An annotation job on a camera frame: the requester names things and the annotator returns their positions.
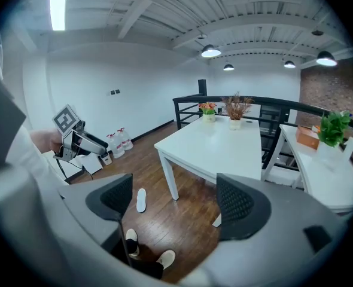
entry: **brick wall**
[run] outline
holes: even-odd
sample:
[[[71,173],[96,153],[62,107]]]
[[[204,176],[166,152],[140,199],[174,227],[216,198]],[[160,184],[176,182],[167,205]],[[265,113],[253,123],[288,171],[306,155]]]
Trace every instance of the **brick wall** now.
[[[353,58],[338,61],[335,67],[313,66],[301,71],[300,102],[353,114]],[[320,117],[297,113],[296,123],[320,125]]]

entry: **brown wood floor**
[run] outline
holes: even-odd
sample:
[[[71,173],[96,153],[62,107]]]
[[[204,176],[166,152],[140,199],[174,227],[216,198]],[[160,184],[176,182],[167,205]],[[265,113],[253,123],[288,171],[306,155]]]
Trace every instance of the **brown wood floor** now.
[[[175,262],[162,278],[169,283],[177,283],[199,265],[215,249],[219,235],[219,229],[211,225],[219,215],[211,183],[173,165],[179,199],[171,197],[154,144],[176,130],[177,125],[172,123],[139,139],[133,149],[93,175],[98,179],[117,173],[133,174],[133,199],[124,215],[123,229],[137,232],[141,260],[156,261],[162,252],[175,251]],[[89,180],[85,174],[72,183]],[[144,213],[136,211],[140,188],[147,193]]]

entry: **black lampshade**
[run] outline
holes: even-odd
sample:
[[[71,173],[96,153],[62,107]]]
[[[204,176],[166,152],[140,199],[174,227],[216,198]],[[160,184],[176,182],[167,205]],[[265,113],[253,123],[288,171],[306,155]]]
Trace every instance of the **black lampshade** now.
[[[231,70],[234,70],[234,69],[235,69],[234,66],[232,66],[231,64],[227,64],[227,65],[223,68],[224,71],[231,71]]]
[[[286,62],[284,63],[284,67],[286,67],[286,68],[296,68],[294,62],[292,62],[292,61],[290,61],[290,60],[288,60],[288,61],[286,61]]]
[[[317,64],[323,66],[336,66],[337,62],[335,61],[333,55],[328,51],[322,51],[319,53],[318,58],[316,59]]]
[[[214,56],[218,56],[219,54],[221,54],[221,51],[219,51],[218,49],[215,49],[213,45],[207,45],[202,50],[203,57],[214,57]]]

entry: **plastic bottle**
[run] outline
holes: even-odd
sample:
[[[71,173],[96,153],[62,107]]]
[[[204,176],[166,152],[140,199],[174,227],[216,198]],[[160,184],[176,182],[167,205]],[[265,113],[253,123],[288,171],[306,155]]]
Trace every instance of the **plastic bottle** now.
[[[124,148],[120,139],[116,136],[115,133],[109,134],[107,137],[109,138],[108,144],[114,158],[121,157],[124,154]]]
[[[121,129],[117,130],[117,133],[125,150],[130,150],[133,148],[134,145],[131,142],[129,134],[127,134],[127,131],[124,130],[124,127],[121,127]]]

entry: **black pants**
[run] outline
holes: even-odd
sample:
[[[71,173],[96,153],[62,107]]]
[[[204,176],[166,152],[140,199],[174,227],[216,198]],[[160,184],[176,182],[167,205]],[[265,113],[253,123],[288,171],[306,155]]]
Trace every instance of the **black pants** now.
[[[133,254],[136,251],[138,242],[132,239],[126,240],[127,251],[129,254]],[[136,259],[130,258],[131,265],[134,269],[147,274],[149,276],[155,277],[156,279],[161,279],[163,274],[163,266],[159,262],[155,261],[138,261]]]

